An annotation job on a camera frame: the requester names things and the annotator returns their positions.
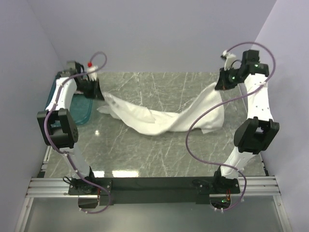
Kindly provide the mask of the white towel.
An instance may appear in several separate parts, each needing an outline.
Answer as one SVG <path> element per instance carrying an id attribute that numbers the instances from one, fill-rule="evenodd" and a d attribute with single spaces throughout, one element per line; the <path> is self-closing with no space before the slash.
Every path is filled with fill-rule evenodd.
<path id="1" fill-rule="evenodd" d="M 108 92 L 103 93 L 105 104 L 97 110 L 121 120 L 128 127 L 143 135 L 157 136 L 169 131 L 186 132 L 199 116 L 223 102 L 215 86 L 215 82 L 208 85 L 181 113 L 151 110 L 129 103 Z"/>

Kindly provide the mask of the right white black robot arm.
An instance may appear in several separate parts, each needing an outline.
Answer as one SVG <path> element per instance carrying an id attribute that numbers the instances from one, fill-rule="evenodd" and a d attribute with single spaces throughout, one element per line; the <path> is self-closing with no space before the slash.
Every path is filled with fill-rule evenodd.
<path id="1" fill-rule="evenodd" d="M 230 90 L 243 83 L 247 90 L 247 119 L 236 129 L 234 148 L 223 166 L 214 174 L 212 187 L 217 193 L 239 193 L 239 172 L 248 161 L 265 151 L 277 135 L 280 125 L 275 122 L 269 107 L 267 79 L 269 68 L 260 62 L 259 51 L 242 54 L 240 67 L 233 68 L 237 58 L 224 51 L 224 67 L 220 69 L 215 90 Z"/>

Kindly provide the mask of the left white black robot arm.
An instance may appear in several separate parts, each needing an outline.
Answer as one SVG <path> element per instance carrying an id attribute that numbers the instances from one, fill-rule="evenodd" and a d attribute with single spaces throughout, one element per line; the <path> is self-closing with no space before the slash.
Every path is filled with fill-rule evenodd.
<path id="1" fill-rule="evenodd" d="M 73 191 L 79 194 L 100 194 L 91 167 L 85 162 L 77 146 L 79 133 L 70 114 L 70 105 L 76 91 L 88 99 L 104 100 L 97 79 L 98 67 L 88 62 L 87 68 L 75 61 L 68 62 L 68 69 L 58 73 L 56 88 L 49 105 L 37 113 L 43 139 L 59 153 L 70 167 L 71 177 L 64 177 Z"/>

